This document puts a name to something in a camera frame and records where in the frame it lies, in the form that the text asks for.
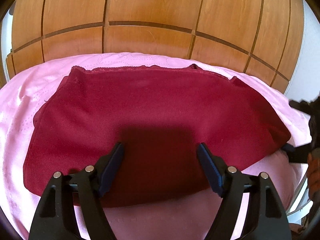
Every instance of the black clamp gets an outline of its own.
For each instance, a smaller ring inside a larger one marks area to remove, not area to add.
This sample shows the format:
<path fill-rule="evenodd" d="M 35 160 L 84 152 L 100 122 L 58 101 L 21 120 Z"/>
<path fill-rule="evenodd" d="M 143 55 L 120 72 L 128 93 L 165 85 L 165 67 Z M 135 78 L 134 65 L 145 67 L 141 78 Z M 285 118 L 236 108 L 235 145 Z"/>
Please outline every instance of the black clamp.
<path fill-rule="evenodd" d="M 205 240 L 230 240 L 240 211 L 243 193 L 250 193 L 241 237 L 237 240 L 291 240 L 287 216 L 280 197 L 265 172 L 241 173 L 211 154 L 201 143 L 197 155 L 213 190 L 223 198 Z"/>
<path fill-rule="evenodd" d="M 73 207 L 72 194 L 77 192 L 90 238 L 116 240 L 99 197 L 110 190 L 123 156 L 123 145 L 117 143 L 112 152 L 102 156 L 94 166 L 89 165 L 72 175 L 55 172 L 39 201 L 29 239 L 82 240 Z"/>
<path fill-rule="evenodd" d="M 282 150 L 287 153 L 290 163 L 307 163 L 308 154 L 316 148 L 320 148 L 320 96 L 310 103 L 306 101 L 298 103 L 291 100 L 289 106 L 310 115 L 309 129 L 312 140 L 310 143 L 299 147 L 285 144 Z"/>

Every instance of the white wall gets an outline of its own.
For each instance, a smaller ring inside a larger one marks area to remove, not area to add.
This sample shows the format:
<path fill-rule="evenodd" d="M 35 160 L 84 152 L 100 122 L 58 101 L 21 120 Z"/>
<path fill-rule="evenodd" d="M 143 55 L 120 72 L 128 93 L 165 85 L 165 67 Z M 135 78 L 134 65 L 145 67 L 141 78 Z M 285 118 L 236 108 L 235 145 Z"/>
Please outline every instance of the white wall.
<path fill-rule="evenodd" d="M 4 16 L 2 21 L 2 29 L 1 29 L 1 59 L 4 68 L 4 75 L 7 80 L 9 81 L 8 70 L 6 67 L 5 58 L 10 53 L 12 49 L 11 43 L 11 32 L 12 32 L 12 20 L 13 16 L 9 14 L 9 11 Z"/>
<path fill-rule="evenodd" d="M 296 69 L 286 97 L 296 101 L 314 100 L 320 92 L 320 23 L 303 0 L 304 30 Z"/>

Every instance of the burgundy cloth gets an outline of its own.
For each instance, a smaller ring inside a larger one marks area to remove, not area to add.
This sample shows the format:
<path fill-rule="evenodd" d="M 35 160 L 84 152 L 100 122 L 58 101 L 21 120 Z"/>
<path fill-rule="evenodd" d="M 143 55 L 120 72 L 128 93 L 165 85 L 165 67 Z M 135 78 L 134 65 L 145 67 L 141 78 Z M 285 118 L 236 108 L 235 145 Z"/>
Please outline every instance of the burgundy cloth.
<path fill-rule="evenodd" d="M 125 156 L 104 207 L 182 197 L 209 184 L 196 157 L 213 154 L 243 170 L 279 149 L 290 133 L 257 91 L 196 65 L 75 66 L 34 117 L 24 185 L 41 195 L 55 171 L 95 164 L 118 141 Z"/>

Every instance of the panel groove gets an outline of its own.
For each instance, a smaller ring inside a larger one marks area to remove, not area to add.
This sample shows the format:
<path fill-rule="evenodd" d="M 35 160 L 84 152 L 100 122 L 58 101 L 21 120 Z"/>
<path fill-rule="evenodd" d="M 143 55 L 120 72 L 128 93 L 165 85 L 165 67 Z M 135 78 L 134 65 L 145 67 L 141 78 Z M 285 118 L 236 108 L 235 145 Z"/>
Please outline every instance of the panel groove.
<path fill-rule="evenodd" d="M 275 81 L 272 84 L 272 88 L 278 90 L 281 93 L 284 93 L 287 86 L 289 84 L 289 81 L 283 79 L 280 75 L 276 75 Z"/>
<path fill-rule="evenodd" d="M 32 45 L 12 54 L 16 73 L 20 73 L 21 71 L 44 62 L 41 42 L 42 41 L 33 43 Z"/>
<path fill-rule="evenodd" d="M 253 44 L 252 44 L 252 47 L 251 47 L 250 55 L 253 54 L 254 46 L 256 45 L 256 42 L 257 42 L 257 38 L 258 38 L 259 30 L 260 30 L 260 25 L 261 25 L 261 19 L 262 19 L 263 3 L 264 3 L 264 0 L 261 0 L 261 7 L 260 7 L 260 14 L 259 14 L 259 20 L 258 20 L 258 25 L 257 25 L 257 31 L 256 31 L 256 35 L 254 36 L 254 40 L 253 40 Z M 245 65 L 243 73 L 245 73 L 247 71 L 247 69 L 248 69 L 250 58 L 251 57 L 248 58 L 248 61 L 247 61 L 247 64 Z"/>
<path fill-rule="evenodd" d="M 299 57 L 303 28 L 304 28 L 304 9 L 302 0 L 290 0 L 291 13 L 290 25 L 286 46 L 278 71 L 286 76 L 288 79 L 292 77 L 294 69 L 297 65 Z"/>
<path fill-rule="evenodd" d="M 223 45 L 227 45 L 227 46 L 229 46 L 229 47 L 231 47 L 233 49 L 239 50 L 240 52 L 249 55 L 248 51 L 246 51 L 246 50 L 244 50 L 244 49 L 242 49 L 242 48 L 240 48 L 240 47 L 238 47 L 238 46 L 236 46 L 236 45 L 234 45 L 234 44 L 232 44 L 232 43 L 230 43 L 228 41 L 224 41 L 224 40 L 219 39 L 217 37 L 211 36 L 211 35 L 206 34 L 206 33 L 201 33 L 201 32 L 196 32 L 196 35 L 200 36 L 200 37 L 203 37 L 203 38 L 206 38 L 208 40 L 216 41 L 216 42 L 221 43 Z"/>
<path fill-rule="evenodd" d="M 203 0 L 197 31 L 250 51 L 260 8 L 261 0 Z"/>
<path fill-rule="evenodd" d="M 198 24 L 199 24 L 199 19 L 200 19 L 200 14 L 201 14 L 201 9 L 202 9 L 202 4 L 203 4 L 203 0 L 201 0 L 201 2 L 200 2 L 199 14 L 198 14 L 197 22 L 196 22 L 195 31 L 197 31 L 197 29 L 198 29 Z"/>
<path fill-rule="evenodd" d="M 191 36 L 190 45 L 189 45 L 188 54 L 187 54 L 187 59 L 191 59 L 191 55 L 192 55 L 192 51 L 193 51 L 193 46 L 195 45 L 195 40 L 196 40 L 196 36 L 195 36 L 195 35 L 192 35 L 192 36 Z"/>
<path fill-rule="evenodd" d="M 282 75 L 279 71 L 276 70 L 276 73 L 277 73 L 279 76 L 283 77 L 285 80 L 290 81 L 290 80 L 287 79 L 284 75 Z"/>
<path fill-rule="evenodd" d="M 260 63 L 262 63 L 263 65 L 266 65 L 268 68 L 272 69 L 274 72 L 276 72 L 279 76 L 283 77 L 285 80 L 289 81 L 289 79 L 287 79 L 284 75 L 282 75 L 278 70 L 276 70 L 273 66 L 271 66 L 270 64 L 268 64 L 267 62 L 263 61 L 261 58 L 258 58 L 255 55 L 252 55 L 251 57 L 253 57 L 255 60 L 258 60 Z"/>
<path fill-rule="evenodd" d="M 46 35 L 43 35 L 39 38 L 36 38 L 32 41 L 29 41 L 28 43 L 22 45 L 21 47 L 13 50 L 12 52 L 15 53 L 15 52 L 18 52 L 19 50 L 21 49 L 24 49 L 25 47 L 28 47 L 29 45 L 33 44 L 33 43 L 36 43 L 37 41 L 42 41 L 43 39 L 45 38 L 49 38 L 49 37 L 52 37 L 52 36 L 55 36 L 55 35 L 58 35 L 58 34 L 62 34 L 62 33 L 67 33 L 67 32 L 71 32 L 71 31 L 76 31 L 76 30 L 80 30 L 80 29 L 87 29 L 87 28 L 92 28 L 92 27 L 103 27 L 103 22 L 99 22 L 99 23 L 88 23 L 88 24 L 83 24 L 83 25 L 78 25 L 78 26 L 72 26 L 72 27 L 69 27 L 69 28 L 66 28 L 66 29 L 62 29 L 62 30 L 58 30 L 56 32 L 53 32 L 53 33 L 48 33 Z"/>
<path fill-rule="evenodd" d="M 196 36 L 191 59 L 242 72 L 248 55 L 220 42 Z"/>
<path fill-rule="evenodd" d="M 11 60 L 12 60 L 12 66 L 13 66 L 13 71 L 14 71 L 14 75 L 16 75 L 16 68 L 14 67 L 14 62 L 13 62 L 13 54 L 10 55 Z"/>
<path fill-rule="evenodd" d="M 252 54 L 251 57 L 253 57 L 255 60 L 258 60 L 262 64 L 266 65 L 268 68 L 272 69 L 273 71 L 276 71 L 276 69 L 273 66 L 271 66 L 269 63 L 263 61 L 261 58 L 258 58 L 256 55 Z"/>
<path fill-rule="evenodd" d="M 43 39 L 44 61 L 81 54 L 102 53 L 102 30 L 102 26 L 84 28 Z"/>
<path fill-rule="evenodd" d="M 2 30 L 2 21 L 0 21 L 0 37 L 1 37 L 1 30 Z M 0 60 L 0 83 L 1 83 L 0 88 L 2 88 L 7 83 L 2 59 Z"/>
<path fill-rule="evenodd" d="M 12 20 L 12 49 L 42 36 L 44 0 L 17 0 Z"/>
<path fill-rule="evenodd" d="M 281 60 L 282 60 L 282 57 L 283 57 L 283 54 L 284 54 L 284 49 L 285 49 L 285 46 L 287 45 L 287 40 L 288 40 L 288 35 L 289 35 L 289 27 L 290 27 L 290 19 L 291 19 L 291 0 L 289 0 L 289 23 L 288 23 L 287 36 L 285 38 L 284 47 L 283 47 L 283 51 L 282 51 L 282 54 L 281 54 L 281 57 L 280 57 L 280 60 L 279 60 L 279 64 L 277 66 L 277 70 L 279 69 L 279 66 L 280 66 L 280 63 L 281 63 Z M 274 76 L 270 86 L 273 85 L 273 82 L 275 81 L 275 79 L 276 79 L 276 75 Z"/>
<path fill-rule="evenodd" d="M 156 27 L 162 29 L 169 29 L 184 33 L 191 33 L 192 30 L 188 28 L 178 27 L 169 24 L 153 23 L 153 22 L 141 22 L 141 21 L 111 21 L 109 26 L 146 26 L 146 27 Z"/>
<path fill-rule="evenodd" d="M 12 53 L 8 54 L 5 58 L 5 64 L 7 66 L 9 80 L 12 79 L 16 75 L 16 70 L 13 67 L 13 57 Z"/>
<path fill-rule="evenodd" d="M 44 4 L 45 4 L 45 0 L 43 0 L 43 5 L 42 5 L 42 13 L 41 13 L 41 36 L 43 36 L 43 15 L 44 15 Z"/>
<path fill-rule="evenodd" d="M 89 23 L 103 22 L 105 0 L 46 0 L 43 34 Z"/>
<path fill-rule="evenodd" d="M 44 38 L 44 37 L 41 36 L 41 37 L 36 38 L 36 39 L 34 39 L 34 40 L 32 40 L 32 41 L 29 41 L 29 42 L 27 42 L 26 44 L 23 44 L 22 46 L 20 46 L 19 48 L 13 49 L 13 50 L 12 50 L 12 53 L 16 53 L 16 52 L 18 52 L 19 50 L 24 49 L 25 47 L 28 47 L 29 45 L 32 45 L 33 43 L 36 43 L 37 41 L 41 41 L 41 40 L 43 40 L 43 38 Z"/>
<path fill-rule="evenodd" d="M 41 40 L 41 51 L 42 51 L 42 59 L 43 59 L 43 62 L 45 62 L 45 61 L 44 61 L 43 42 L 42 42 L 42 40 Z"/>
<path fill-rule="evenodd" d="M 275 69 L 279 64 L 288 30 L 289 0 L 264 0 L 253 54 Z"/>
<path fill-rule="evenodd" d="M 261 63 L 255 58 L 251 58 L 246 74 L 257 77 L 261 81 L 265 82 L 268 86 L 270 86 L 276 73 L 265 64 Z"/>
<path fill-rule="evenodd" d="M 109 14 L 109 6 L 110 6 L 110 0 L 104 1 L 104 11 L 103 11 L 103 28 L 102 28 L 102 42 L 101 42 L 101 48 L 102 53 L 104 53 L 104 28 L 106 25 L 108 25 L 108 14 Z"/>

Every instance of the pink fabric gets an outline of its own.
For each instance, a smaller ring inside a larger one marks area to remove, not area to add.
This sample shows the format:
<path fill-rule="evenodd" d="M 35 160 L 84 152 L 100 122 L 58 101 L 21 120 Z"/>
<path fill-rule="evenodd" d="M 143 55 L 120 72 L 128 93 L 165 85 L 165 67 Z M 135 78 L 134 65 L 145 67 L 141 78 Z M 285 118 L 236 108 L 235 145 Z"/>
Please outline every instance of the pink fabric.
<path fill-rule="evenodd" d="M 194 60 L 184 60 L 139 53 L 108 53 L 67 57 L 29 68 L 16 75 L 0 90 L 0 206 L 10 223 L 23 239 L 28 238 L 31 222 L 40 197 L 23 186 L 22 166 L 33 132 L 32 119 L 45 101 L 57 90 L 62 78 L 73 65 L 85 69 L 159 65 L 161 67 L 187 67 L 196 63 L 204 70 L 219 73 L 231 79 L 237 76 L 257 90 L 272 105 L 292 134 L 290 143 L 308 143 L 308 122 L 305 117 L 288 106 L 288 100 L 278 91 L 255 77 L 221 67 L 209 66 Z M 306 166 L 289 164 L 286 155 L 277 151 L 253 164 L 244 173 L 269 173 L 284 206 L 288 206 Z M 244 201 L 233 233 L 241 233 L 248 196 Z M 106 216 L 118 240 L 134 239 L 203 239 L 217 213 L 221 199 L 211 190 L 204 190 L 181 199 L 131 207 L 105 209 Z M 89 236 L 84 227 L 80 208 L 76 217 L 81 235 Z"/>

